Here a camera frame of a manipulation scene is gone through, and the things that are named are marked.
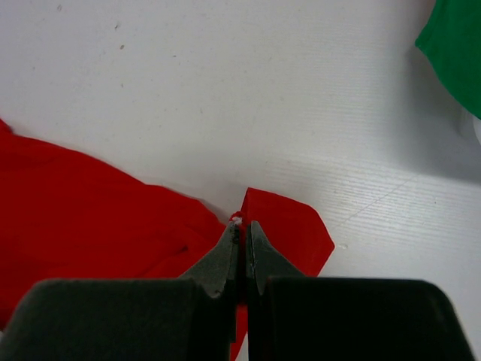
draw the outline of white surface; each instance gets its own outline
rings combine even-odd
[[[4,0],[0,117],[223,217],[247,186],[306,202],[324,275],[434,282],[481,354],[481,149],[413,48],[432,6]]]

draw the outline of tabletop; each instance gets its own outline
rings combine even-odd
[[[322,275],[438,285],[481,355],[481,146],[413,46],[433,6],[6,0],[0,117],[221,220],[247,187],[305,202]]]

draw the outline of green fabric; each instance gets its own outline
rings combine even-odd
[[[481,118],[481,0],[437,0],[416,46],[452,96]]]

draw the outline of red cloth corner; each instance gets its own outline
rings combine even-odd
[[[334,249],[309,206],[249,188],[244,224],[306,275]],[[149,186],[97,159],[15,135],[0,120],[0,329],[46,278],[174,278],[219,240],[224,225],[198,200]],[[232,359],[247,330],[237,312]]]

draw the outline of scratch on surface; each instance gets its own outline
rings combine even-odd
[[[354,218],[355,216],[357,216],[358,214],[360,214],[361,212],[364,212],[366,211],[369,207],[375,205],[376,203],[378,203],[379,201],[382,201],[385,197],[389,196],[390,194],[393,194],[396,190],[398,190],[399,188],[401,188],[403,185],[405,185],[407,182],[410,182],[412,181],[414,178],[416,178],[417,176],[419,175],[418,174],[415,174],[413,175],[412,177],[409,177],[408,179],[406,179],[403,183],[399,184],[398,186],[396,186],[393,190],[390,190],[389,192],[387,192],[384,196],[381,196],[379,197],[378,199],[376,199],[375,201],[372,201],[371,203],[369,203],[368,205],[366,205],[365,207],[361,208],[359,211],[355,212],[354,214],[348,216],[345,220],[343,220],[342,222],[338,223],[337,225],[334,226],[334,228],[337,228],[339,226],[342,226],[345,222],[347,222],[348,220]]]

